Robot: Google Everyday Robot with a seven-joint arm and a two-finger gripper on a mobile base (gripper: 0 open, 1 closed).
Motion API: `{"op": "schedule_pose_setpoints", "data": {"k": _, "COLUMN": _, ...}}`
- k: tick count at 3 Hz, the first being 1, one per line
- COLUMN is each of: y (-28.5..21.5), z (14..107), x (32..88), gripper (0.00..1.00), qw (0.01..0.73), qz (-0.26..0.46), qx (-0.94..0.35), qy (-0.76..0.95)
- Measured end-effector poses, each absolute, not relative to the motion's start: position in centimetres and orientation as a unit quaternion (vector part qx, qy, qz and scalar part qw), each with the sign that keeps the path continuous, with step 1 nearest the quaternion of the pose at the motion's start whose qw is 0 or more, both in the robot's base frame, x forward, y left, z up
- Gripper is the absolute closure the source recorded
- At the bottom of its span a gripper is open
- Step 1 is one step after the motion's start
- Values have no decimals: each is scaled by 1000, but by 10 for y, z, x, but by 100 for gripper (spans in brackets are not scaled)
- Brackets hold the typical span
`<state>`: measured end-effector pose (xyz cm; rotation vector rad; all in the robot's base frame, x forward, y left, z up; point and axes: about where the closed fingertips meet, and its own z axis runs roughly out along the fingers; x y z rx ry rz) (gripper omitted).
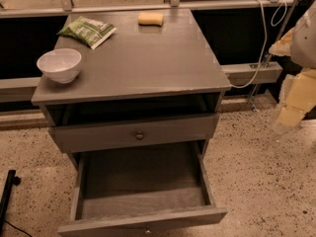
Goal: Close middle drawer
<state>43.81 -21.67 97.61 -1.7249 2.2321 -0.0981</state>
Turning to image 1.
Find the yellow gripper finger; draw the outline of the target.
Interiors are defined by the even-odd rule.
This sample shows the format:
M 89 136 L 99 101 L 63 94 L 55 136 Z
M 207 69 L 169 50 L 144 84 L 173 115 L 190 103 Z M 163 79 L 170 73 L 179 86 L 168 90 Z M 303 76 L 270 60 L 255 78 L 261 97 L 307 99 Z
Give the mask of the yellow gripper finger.
M 279 92 L 273 130 L 286 133 L 299 127 L 305 115 L 316 107 L 316 70 L 303 68 L 297 75 L 286 75 Z
M 276 56 L 291 56 L 291 44 L 294 29 L 290 29 L 281 39 L 270 48 L 269 53 Z

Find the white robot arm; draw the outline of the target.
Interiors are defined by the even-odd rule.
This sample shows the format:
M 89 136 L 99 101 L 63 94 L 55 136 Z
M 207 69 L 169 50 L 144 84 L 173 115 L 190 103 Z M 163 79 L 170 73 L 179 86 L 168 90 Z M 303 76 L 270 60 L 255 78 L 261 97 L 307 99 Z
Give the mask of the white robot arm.
M 316 1 L 296 25 L 269 49 L 276 56 L 289 56 L 302 67 L 295 76 L 286 75 L 279 92 L 273 124 L 283 134 L 299 127 L 307 113 L 316 107 Z

